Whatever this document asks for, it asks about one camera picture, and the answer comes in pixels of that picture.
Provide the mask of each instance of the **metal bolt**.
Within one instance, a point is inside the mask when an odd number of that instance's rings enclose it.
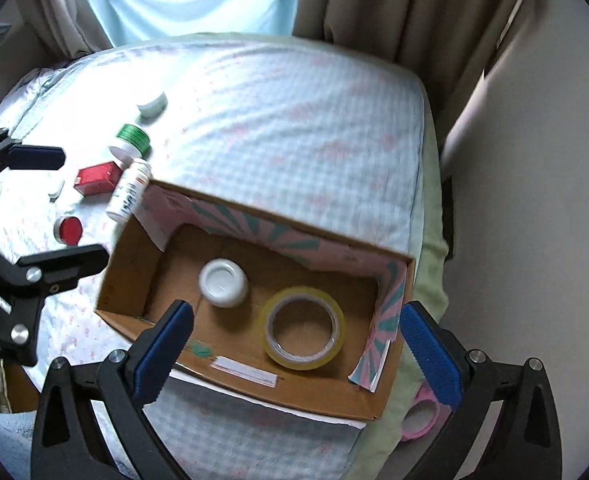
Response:
[[[30,330],[24,324],[18,323],[12,327],[10,338],[18,345],[25,345],[30,337]]]
[[[539,371],[541,368],[543,368],[543,363],[536,357],[531,357],[528,360],[528,366],[530,366],[533,370]]]
[[[108,361],[111,363],[120,363],[126,358],[125,350],[113,350],[108,355]]]
[[[68,362],[68,359],[66,359],[65,357],[57,357],[52,360],[52,362],[50,363],[50,366],[52,368],[54,368],[55,370],[60,370],[61,368],[63,368],[65,366],[65,364],[67,362]]]
[[[473,363],[482,363],[486,360],[486,354],[481,350],[470,350],[468,355],[470,356],[470,361]]]
[[[42,276],[43,276],[43,273],[41,272],[41,269],[39,269],[39,267],[30,267],[26,271],[26,279],[30,283],[38,282]]]

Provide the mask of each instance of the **bed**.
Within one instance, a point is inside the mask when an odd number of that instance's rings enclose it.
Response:
[[[414,298],[441,318],[447,246],[423,85],[398,66],[293,38],[193,35],[28,75],[0,105],[0,127],[28,144],[63,146],[66,186],[49,203],[54,174],[0,174],[2,254],[16,260],[58,248],[52,226],[71,213],[84,225],[81,244],[113,248],[118,230],[103,213],[107,197],[81,200],[71,182],[79,168],[110,160],[108,142],[136,117],[132,90],[156,77],[170,102],[147,126],[156,178],[410,253]],[[101,279],[47,300],[39,362],[27,369],[39,389],[56,356],[81,364],[129,346],[94,314]],[[404,349],[386,410],[365,428],[280,412],[185,379],[173,373],[145,412],[192,478],[365,480],[395,449],[422,375]],[[104,410],[96,410],[117,462],[131,472]]]

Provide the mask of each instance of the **open cardboard box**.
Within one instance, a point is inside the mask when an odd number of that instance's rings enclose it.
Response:
[[[199,272],[214,258],[228,258],[246,273],[250,293],[242,305],[221,309],[201,297]],[[133,340],[172,301],[188,301],[194,330],[178,363],[195,375],[304,412],[373,420],[395,380],[403,344],[399,311],[411,299],[413,272],[414,261],[404,254],[153,180],[111,255],[97,313]],[[304,372],[265,353],[257,323],[274,293],[297,285],[331,295],[347,331],[332,361]],[[305,347],[306,333],[299,337]],[[212,355],[194,352],[195,342]],[[217,356],[274,373],[276,385],[213,368]]]

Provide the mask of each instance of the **curtain fold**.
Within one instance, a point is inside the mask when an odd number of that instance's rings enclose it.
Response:
[[[441,146],[495,56],[517,1],[300,0],[293,34],[373,54],[417,73]]]
[[[111,48],[86,0],[17,0],[23,19],[60,59]]]

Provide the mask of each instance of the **small red carton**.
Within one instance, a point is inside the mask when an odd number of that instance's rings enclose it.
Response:
[[[74,188],[83,196],[112,193],[119,182],[123,171],[116,162],[104,162],[89,168],[83,168],[77,173]]]

